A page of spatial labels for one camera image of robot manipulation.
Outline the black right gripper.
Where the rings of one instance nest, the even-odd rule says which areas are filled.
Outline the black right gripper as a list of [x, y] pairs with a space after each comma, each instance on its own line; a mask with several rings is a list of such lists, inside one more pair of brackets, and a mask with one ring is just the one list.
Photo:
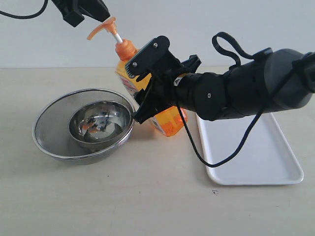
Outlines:
[[179, 96], [175, 94], [175, 80], [195, 72], [201, 64], [197, 55], [191, 55], [183, 62], [171, 56], [172, 60], [166, 68], [148, 69], [137, 76], [136, 81], [140, 82], [145, 76], [151, 75], [147, 87], [134, 95], [139, 108], [132, 116], [137, 123], [144, 123], [172, 106], [179, 107]]

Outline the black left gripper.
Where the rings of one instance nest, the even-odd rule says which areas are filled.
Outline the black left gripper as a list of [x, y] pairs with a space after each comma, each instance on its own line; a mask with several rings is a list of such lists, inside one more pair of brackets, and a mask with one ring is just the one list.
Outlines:
[[102, 0], [52, 0], [61, 13], [63, 20], [73, 27], [77, 27], [89, 16], [95, 20], [106, 20], [110, 12]]

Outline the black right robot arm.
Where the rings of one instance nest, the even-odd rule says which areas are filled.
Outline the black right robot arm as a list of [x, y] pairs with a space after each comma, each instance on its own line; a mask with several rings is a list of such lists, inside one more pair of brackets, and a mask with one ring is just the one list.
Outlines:
[[138, 123], [179, 105], [204, 119], [234, 119], [304, 107], [315, 92], [315, 55], [292, 49], [264, 52], [223, 74], [193, 73], [198, 57], [146, 66], [152, 78], [135, 96]]

